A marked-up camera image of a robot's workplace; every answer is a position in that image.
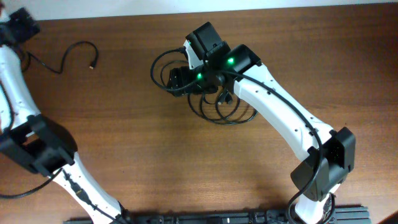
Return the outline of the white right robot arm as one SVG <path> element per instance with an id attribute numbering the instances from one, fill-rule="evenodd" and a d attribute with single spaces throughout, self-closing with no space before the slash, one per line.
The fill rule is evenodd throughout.
<path id="1" fill-rule="evenodd" d="M 335 220 L 335 192 L 354 168 L 356 139 L 348 128 L 333 129 L 285 91 L 261 59 L 247 46 L 225 42 L 210 48 L 186 41 L 178 48 L 187 65 L 171 71 L 162 86 L 175 96 L 218 94 L 253 107 L 283 137 L 299 165 L 291 172 L 297 193 L 289 201 L 287 223 Z"/>

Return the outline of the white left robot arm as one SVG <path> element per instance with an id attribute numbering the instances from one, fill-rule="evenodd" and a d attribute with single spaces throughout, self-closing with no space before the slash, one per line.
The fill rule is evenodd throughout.
<path id="1" fill-rule="evenodd" d="M 84 167 L 72 135 L 44 116 L 30 95 L 17 51 L 39 31 L 25 8 L 12 14 L 1 8 L 1 153 L 65 189 L 90 223 L 132 223 L 129 212 Z"/>

